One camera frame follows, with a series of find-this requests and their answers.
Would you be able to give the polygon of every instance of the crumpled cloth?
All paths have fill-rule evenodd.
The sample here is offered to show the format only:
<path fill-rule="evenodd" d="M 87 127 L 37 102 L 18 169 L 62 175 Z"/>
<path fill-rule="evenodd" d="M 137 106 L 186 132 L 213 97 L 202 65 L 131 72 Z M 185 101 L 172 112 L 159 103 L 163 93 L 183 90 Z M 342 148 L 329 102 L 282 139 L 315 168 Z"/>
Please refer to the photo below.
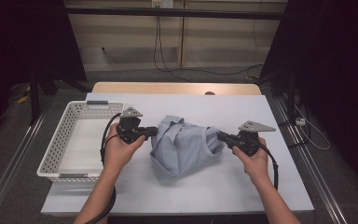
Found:
<path fill-rule="evenodd" d="M 158 125 L 157 136 L 151 137 L 151 159 L 158 180 L 179 176 L 220 156 L 224 145 L 217 139 L 215 127 L 185 123 L 168 115 Z"/>

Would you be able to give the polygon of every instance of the human hand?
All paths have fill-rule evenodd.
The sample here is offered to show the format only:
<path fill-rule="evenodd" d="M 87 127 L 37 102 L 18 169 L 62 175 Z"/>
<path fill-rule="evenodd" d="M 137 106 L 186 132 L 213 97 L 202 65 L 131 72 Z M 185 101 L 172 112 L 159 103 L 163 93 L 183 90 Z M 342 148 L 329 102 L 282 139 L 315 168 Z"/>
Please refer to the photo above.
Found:
<path fill-rule="evenodd" d="M 259 137 L 259 142 L 266 145 L 266 140 Z M 243 153 L 238 147 L 232 148 L 234 154 L 242 161 L 245 172 L 251 177 L 254 185 L 261 184 L 262 182 L 269 181 L 269 155 L 266 151 L 259 148 L 254 156 L 249 157 Z"/>
<path fill-rule="evenodd" d="M 109 133 L 105 138 L 106 140 L 117 135 L 117 126 L 118 123 L 114 123 L 110 126 Z M 110 139 L 105 148 L 104 170 L 121 171 L 144 141 L 144 135 L 129 145 L 123 142 L 120 136 Z"/>

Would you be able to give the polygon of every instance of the black curtain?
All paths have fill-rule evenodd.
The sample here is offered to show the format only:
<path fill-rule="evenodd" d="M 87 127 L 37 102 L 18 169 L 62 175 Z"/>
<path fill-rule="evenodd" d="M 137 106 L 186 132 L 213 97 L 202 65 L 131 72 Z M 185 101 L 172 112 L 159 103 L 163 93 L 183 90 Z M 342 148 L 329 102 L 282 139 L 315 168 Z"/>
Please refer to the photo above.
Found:
<path fill-rule="evenodd" d="M 326 1 L 297 86 L 358 174 L 358 1 Z"/>
<path fill-rule="evenodd" d="M 68 15 L 43 10 L 63 7 L 62 0 L 0 1 L 0 116 L 10 87 L 28 82 L 32 71 L 49 85 L 58 77 L 86 81 Z"/>

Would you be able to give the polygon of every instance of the metal rail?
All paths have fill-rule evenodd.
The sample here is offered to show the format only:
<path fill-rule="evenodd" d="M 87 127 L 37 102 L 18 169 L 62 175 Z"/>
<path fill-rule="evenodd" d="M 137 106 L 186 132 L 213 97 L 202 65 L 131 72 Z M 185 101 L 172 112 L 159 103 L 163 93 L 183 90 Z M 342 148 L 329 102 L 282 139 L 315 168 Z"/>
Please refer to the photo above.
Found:
<path fill-rule="evenodd" d="M 24 160 L 31 144 L 33 143 L 36 134 L 38 133 L 40 126 L 43 123 L 43 120 L 51 103 L 52 96 L 48 97 L 39 118 L 34 122 L 33 125 L 28 128 L 26 135 L 22 139 L 19 147 L 17 148 L 16 153 L 14 154 L 13 158 L 11 159 L 10 163 L 8 164 L 5 172 L 0 179 L 0 206 L 11 187 L 11 183 L 13 182 L 16 173 L 19 171 L 22 161 Z"/>
<path fill-rule="evenodd" d="M 279 108 L 279 111 L 281 113 L 281 116 L 283 120 L 288 120 L 287 117 L 287 108 L 283 102 L 280 102 L 278 100 L 275 101 L 277 107 Z M 291 124 L 287 125 L 287 129 L 292 136 L 295 143 L 300 143 L 300 131 L 297 127 L 293 127 Z M 330 190 L 330 188 L 327 186 L 326 182 L 324 181 L 324 177 L 322 176 L 321 172 L 319 171 L 318 166 L 316 165 L 314 159 L 310 155 L 310 151 L 308 150 L 306 145 L 297 147 L 298 152 L 300 153 L 301 158 L 303 159 L 307 170 L 310 173 L 310 177 L 313 180 L 313 183 L 316 186 L 316 189 L 319 192 L 319 195 L 321 196 L 324 205 L 327 209 L 327 212 L 329 213 L 330 217 L 332 218 L 333 222 L 336 224 L 347 224 L 347 220 L 344 217 L 344 214 L 336 200 L 336 197 L 333 195 L 333 192 Z"/>
<path fill-rule="evenodd" d="M 9 10 L 21 12 L 65 13 L 86 15 L 121 15 L 121 16 L 160 16 L 160 17 L 193 17 L 193 18 L 220 18 L 220 19 L 249 19 L 281 21 L 288 17 L 303 18 L 305 15 L 287 15 L 278 12 L 253 11 L 219 11 L 180 8 L 149 8 L 149 7 L 42 7 L 27 5 L 5 6 Z"/>

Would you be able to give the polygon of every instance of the cable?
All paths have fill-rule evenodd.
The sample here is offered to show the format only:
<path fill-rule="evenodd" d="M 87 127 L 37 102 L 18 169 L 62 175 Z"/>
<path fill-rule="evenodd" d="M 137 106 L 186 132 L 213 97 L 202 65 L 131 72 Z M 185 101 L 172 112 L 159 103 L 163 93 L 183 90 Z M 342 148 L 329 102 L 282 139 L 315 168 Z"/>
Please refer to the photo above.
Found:
<path fill-rule="evenodd" d="M 106 148 L 106 145 L 107 143 L 113 139 L 114 137 L 117 137 L 118 134 L 115 134 L 113 136 L 110 136 L 108 139 L 106 139 L 106 134 L 107 134 L 107 131 L 109 130 L 110 128 L 110 125 L 112 124 L 113 120 L 116 119 L 118 116 L 120 116 L 121 113 L 117 113 L 115 114 L 110 120 L 109 122 L 107 122 L 106 124 L 106 127 L 105 127 L 105 130 L 103 131 L 103 140 L 101 141 L 101 161 L 104 165 L 104 153 L 105 153 L 105 148 Z M 113 206 L 115 205 L 115 202 L 116 202 L 116 187 L 113 187 L 113 192 L 112 192 L 112 195 L 110 197 L 110 202 L 109 204 L 106 206 L 106 208 L 95 218 L 93 218 L 92 220 L 86 222 L 87 224 L 94 224 L 94 223 L 98 223 L 101 219 L 103 219 L 104 217 L 107 216 L 107 214 L 109 214 L 110 210 L 112 210 Z"/>
<path fill-rule="evenodd" d="M 253 144 L 258 145 L 261 149 L 266 151 L 267 154 L 269 155 L 269 157 L 271 158 L 272 168 L 274 169 L 274 188 L 276 190 L 278 190 L 279 173 L 278 173 L 278 163 L 275 161 L 275 158 L 272 156 L 271 152 L 269 151 L 269 149 L 265 145 L 259 143 L 258 141 L 255 141 L 255 140 L 253 140 L 251 138 L 247 138 L 246 140 L 252 142 Z"/>
<path fill-rule="evenodd" d="M 317 148 L 319 148 L 319 149 L 321 149 L 321 150 L 327 150 L 327 149 L 329 149 L 331 145 L 330 145 L 330 141 L 327 139 L 327 137 L 326 137 L 318 128 L 316 128 L 315 125 L 313 125 L 313 124 L 301 113 L 301 111 L 300 111 L 300 109 L 297 107 L 297 105 L 295 105 L 295 109 L 296 109 L 297 112 L 301 115 L 301 117 L 302 117 L 312 128 L 314 128 L 314 129 L 326 140 L 326 142 L 327 142 L 327 147 L 320 147 L 320 146 L 316 145 L 312 140 L 310 140 L 310 137 L 308 137 L 308 136 L 305 134 L 304 130 L 302 129 L 302 126 L 300 126 L 301 132 L 306 135 L 306 137 L 308 138 L 308 140 L 309 140 L 315 147 L 317 147 Z"/>
<path fill-rule="evenodd" d="M 113 60 L 109 57 L 109 55 L 106 53 L 105 49 L 102 48 L 103 50 L 103 54 L 106 56 L 106 58 L 109 60 L 109 62 L 115 67 L 115 70 L 118 71 L 118 68 L 116 66 L 116 64 L 113 62 Z"/>
<path fill-rule="evenodd" d="M 284 121 L 284 122 L 282 122 L 282 123 L 279 123 L 279 124 L 278 124 L 278 127 L 281 127 L 281 126 L 286 125 L 286 124 L 290 124 L 290 121 L 289 121 L 289 120 L 286 120 L 286 121 Z"/>
<path fill-rule="evenodd" d="M 306 115 L 307 115 L 307 119 L 310 119 L 309 118 L 309 112 L 308 112 L 308 107 L 307 107 L 307 105 L 305 105 L 305 109 L 306 109 Z M 287 120 L 287 121 L 285 121 L 284 123 L 281 123 L 281 124 L 279 124 L 278 126 L 282 126 L 283 124 L 289 124 L 290 125 L 290 121 L 289 120 Z M 295 143 L 295 144 L 292 144 L 292 145 L 289 145 L 289 146 L 287 146 L 288 148 L 291 148 L 291 147 L 300 147 L 300 146 L 302 146 L 302 145 L 304 145 L 304 144 L 307 144 L 310 140 L 309 140 L 309 138 L 310 138 L 310 126 L 308 126 L 308 132 L 307 133 L 304 133 L 305 134 L 305 136 L 306 137 L 304 137 L 303 135 L 300 135 L 300 137 L 301 137 L 301 141 L 300 142 L 298 142 L 298 143 Z"/>
<path fill-rule="evenodd" d="M 162 62 L 164 64 L 165 70 L 161 69 L 157 66 L 157 61 L 156 61 L 156 51 L 157 51 L 157 44 L 159 42 L 159 51 L 160 51 L 160 55 L 161 55 L 161 59 Z M 176 75 L 174 75 L 172 72 L 176 72 L 176 71 L 196 71 L 196 72 L 203 72 L 203 73 L 208 73 L 208 74 L 213 74 L 213 75 L 217 75 L 217 76 L 231 76 L 231 75 L 237 75 L 240 73 L 244 73 L 244 72 L 248 72 L 250 69 L 253 69 L 255 67 L 258 66 L 263 66 L 264 64 L 260 63 L 260 64 L 255 64 L 252 66 L 247 67 L 246 69 L 242 69 L 240 71 L 237 72 L 232 72 L 232 73 L 215 73 L 215 72 L 211 72 L 211 71 L 206 71 L 206 70 L 202 70 L 202 69 L 197 69 L 197 68 L 177 68 L 177 69 L 170 69 L 167 67 L 167 64 L 165 63 L 165 59 L 164 59 L 164 55 L 162 52 L 162 42 L 161 42 L 161 24 L 160 24 L 160 19 L 159 17 L 157 17 L 157 25 L 156 25 L 156 42 L 155 42 L 155 47 L 154 47 L 154 53 L 153 53 L 153 59 L 154 59 L 154 64 L 156 66 L 156 68 L 160 71 L 160 72 L 166 72 L 166 73 L 170 73 L 171 76 L 182 79 L 184 81 L 187 82 L 192 82 L 189 79 L 183 78 L 183 77 L 178 77 Z"/>
<path fill-rule="evenodd" d="M 262 10 L 263 10 L 263 0 L 260 0 L 260 12 Z M 253 57 L 254 64 L 256 64 L 256 62 L 255 62 L 255 54 L 257 53 L 257 50 L 258 50 L 257 41 L 255 40 L 255 22 L 256 22 L 256 20 L 254 20 L 253 25 L 252 25 L 254 42 L 255 42 L 255 51 L 254 51 L 254 57 Z"/>
<path fill-rule="evenodd" d="M 156 48 L 157 48 L 157 41 L 159 40 L 159 51 L 160 51 L 160 54 L 161 54 L 161 58 L 162 58 L 162 62 L 164 64 L 164 67 L 166 70 L 162 70 L 160 69 L 158 66 L 157 66 L 157 63 L 156 63 Z M 184 81 L 187 81 L 187 82 L 192 82 L 191 80 L 187 79 L 187 78 L 184 78 L 184 77 L 178 77 L 176 75 L 174 75 L 172 73 L 172 71 L 170 69 L 168 69 L 167 67 L 167 64 L 165 63 L 165 60 L 164 60 L 164 55 L 162 53 L 162 43 L 161 43 L 161 26 L 160 26 L 160 22 L 159 22 L 159 16 L 157 16 L 157 19 L 156 19 L 156 42 L 155 42 L 155 47 L 154 47 L 154 52 L 153 52 L 153 59 L 154 59 L 154 64 L 156 66 L 156 68 L 160 71 L 160 72 L 168 72 L 171 76 L 173 77 L 176 77 L 176 78 L 179 78 L 179 79 L 182 79 Z"/>

